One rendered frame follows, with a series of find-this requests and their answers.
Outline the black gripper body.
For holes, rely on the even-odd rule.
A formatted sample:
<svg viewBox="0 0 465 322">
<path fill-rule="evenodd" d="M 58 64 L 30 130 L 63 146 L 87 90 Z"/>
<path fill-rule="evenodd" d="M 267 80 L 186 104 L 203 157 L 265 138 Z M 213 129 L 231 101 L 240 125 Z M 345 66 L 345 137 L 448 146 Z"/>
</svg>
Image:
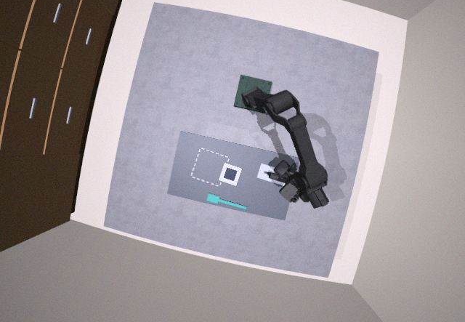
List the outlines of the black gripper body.
<svg viewBox="0 0 465 322">
<path fill-rule="evenodd" d="M 294 186 L 298 187 L 300 189 L 299 193 L 301 194 L 299 197 L 303 200 L 303 202 L 310 202 L 308 199 L 307 195 L 305 194 L 303 187 L 299 186 L 296 183 L 296 174 L 298 171 L 296 171 L 294 174 L 290 174 L 288 169 L 290 168 L 290 165 L 284 160 L 281 161 L 275 168 L 274 172 L 276 173 L 277 176 L 279 177 L 286 177 L 288 180 L 293 181 Z"/>
</svg>

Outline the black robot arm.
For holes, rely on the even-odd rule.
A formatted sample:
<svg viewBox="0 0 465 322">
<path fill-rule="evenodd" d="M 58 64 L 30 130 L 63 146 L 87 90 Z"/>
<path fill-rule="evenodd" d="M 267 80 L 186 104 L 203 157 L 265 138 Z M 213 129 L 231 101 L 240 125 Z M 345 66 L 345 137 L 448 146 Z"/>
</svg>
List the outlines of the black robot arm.
<svg viewBox="0 0 465 322">
<path fill-rule="evenodd" d="M 300 160 L 299 172 L 296 174 L 296 183 L 303 187 L 314 209 L 328 205 L 328 198 L 322 187 L 328 184 L 328 174 L 323 165 L 317 162 L 314 149 L 308 134 L 306 118 L 301 114 L 299 101 L 287 90 L 276 94 L 264 94 L 259 87 L 254 87 L 241 94 L 243 105 L 257 108 L 264 106 L 272 120 L 283 125 L 291 135 L 296 153 Z M 296 110 L 296 116 L 287 119 L 278 114 L 291 109 Z M 294 186 L 293 181 L 286 180 L 279 193 L 287 201 L 297 202 L 300 189 Z"/>
</svg>

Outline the turquoise flat trowel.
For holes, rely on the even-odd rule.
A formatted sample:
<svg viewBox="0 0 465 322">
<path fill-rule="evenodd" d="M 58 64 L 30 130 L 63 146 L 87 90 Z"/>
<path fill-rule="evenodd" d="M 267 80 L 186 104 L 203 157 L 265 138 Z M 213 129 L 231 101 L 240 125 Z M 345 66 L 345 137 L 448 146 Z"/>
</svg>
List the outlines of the turquoise flat trowel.
<svg viewBox="0 0 465 322">
<path fill-rule="evenodd" d="M 212 193 L 209 193 L 208 196 L 207 196 L 207 201 L 210 201 L 210 202 L 213 202 L 213 203 L 216 203 L 218 204 L 218 201 L 219 202 L 222 202 L 222 203 L 225 203 L 225 204 L 229 204 L 229 205 L 232 205 L 232 206 L 236 206 L 236 207 L 239 207 L 239 208 L 242 208 L 242 209 L 246 209 L 247 206 L 243 206 L 243 205 L 240 205 L 240 204 L 236 204 L 236 203 L 233 203 L 233 202 L 230 202 L 230 201 L 226 201 L 226 200 L 223 200 L 223 199 L 220 199 L 218 195 L 214 195 Z"/>
</svg>

